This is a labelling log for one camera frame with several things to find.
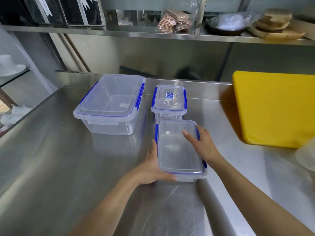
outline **stainless steel table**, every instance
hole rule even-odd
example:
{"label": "stainless steel table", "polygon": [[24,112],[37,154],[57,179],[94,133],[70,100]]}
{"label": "stainless steel table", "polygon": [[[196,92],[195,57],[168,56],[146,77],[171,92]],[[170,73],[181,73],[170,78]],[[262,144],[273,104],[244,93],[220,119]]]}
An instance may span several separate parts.
{"label": "stainless steel table", "polygon": [[[315,232],[315,174],[291,149],[240,138],[229,83],[147,79],[134,134],[91,134],[73,110],[101,76],[57,73],[64,87],[0,138],[0,235],[66,235],[117,180],[144,159],[154,137],[157,84],[186,87],[191,119],[221,154]],[[254,235],[212,169],[196,183],[156,182],[132,194],[115,235]]]}

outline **metal shelf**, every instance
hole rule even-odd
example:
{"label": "metal shelf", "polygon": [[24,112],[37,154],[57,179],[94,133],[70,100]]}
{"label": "metal shelf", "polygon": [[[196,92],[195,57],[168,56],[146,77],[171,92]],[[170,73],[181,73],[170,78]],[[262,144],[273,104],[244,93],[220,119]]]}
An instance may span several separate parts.
{"label": "metal shelf", "polygon": [[158,39],[184,39],[202,40],[218,42],[238,42],[238,43],[259,43],[259,44],[280,44],[280,45],[304,45],[315,46],[315,41],[302,38],[297,40],[266,40],[255,37],[249,32],[243,32],[241,36],[220,36],[211,35],[202,26],[199,35],[187,34],[164,34],[158,33],[155,27],[146,26],[111,26],[111,27],[77,27],[77,26],[7,26],[3,25],[7,31],[42,32],[42,33],[64,33],[77,35],[104,35],[117,37],[142,37]]}
{"label": "metal shelf", "polygon": [[17,74],[17,75],[12,75],[10,77],[0,77],[0,88],[5,86],[6,84],[12,82],[13,80],[21,77],[22,75],[26,74],[27,72],[29,72],[30,69],[26,68],[22,73]]}

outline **container lid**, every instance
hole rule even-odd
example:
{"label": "container lid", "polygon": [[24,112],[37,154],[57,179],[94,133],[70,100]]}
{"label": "container lid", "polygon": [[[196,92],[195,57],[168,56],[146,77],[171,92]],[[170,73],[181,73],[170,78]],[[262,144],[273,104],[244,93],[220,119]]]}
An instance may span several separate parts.
{"label": "container lid", "polygon": [[185,139],[183,130],[199,139],[195,122],[191,120],[160,120],[156,124],[155,140],[158,146],[158,164],[161,170],[173,174],[203,174],[207,164]]}
{"label": "container lid", "polygon": [[158,85],[152,99],[152,112],[184,115],[187,113],[186,90],[181,86]]}
{"label": "container lid", "polygon": [[129,121],[139,109],[146,79],[138,75],[104,75],[81,100],[73,115],[101,121]]}

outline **white plastic container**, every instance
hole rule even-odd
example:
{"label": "white plastic container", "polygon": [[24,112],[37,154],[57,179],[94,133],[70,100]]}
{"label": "white plastic container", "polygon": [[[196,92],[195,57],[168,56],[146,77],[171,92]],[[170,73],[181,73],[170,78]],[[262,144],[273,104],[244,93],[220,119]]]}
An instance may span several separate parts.
{"label": "white plastic container", "polygon": [[158,85],[152,99],[155,120],[181,119],[187,113],[186,90],[181,86]]}
{"label": "white plastic container", "polygon": [[135,130],[146,79],[104,75],[73,111],[92,133],[130,135]]}
{"label": "white plastic container", "polygon": [[158,146],[158,164],[161,170],[175,174],[178,181],[193,182],[207,176],[207,164],[185,139],[186,130],[196,139],[199,132],[191,120],[164,119],[156,124],[155,141]]}
{"label": "white plastic container", "polygon": [[295,152],[297,161],[309,170],[315,171],[315,138]]}

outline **blue label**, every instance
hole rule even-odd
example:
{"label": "blue label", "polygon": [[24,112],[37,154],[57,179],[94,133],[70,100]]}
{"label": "blue label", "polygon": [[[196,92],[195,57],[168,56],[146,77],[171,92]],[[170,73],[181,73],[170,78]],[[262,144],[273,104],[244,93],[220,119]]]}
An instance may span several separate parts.
{"label": "blue label", "polygon": [[166,98],[167,99],[174,99],[174,94],[173,93],[167,93]]}

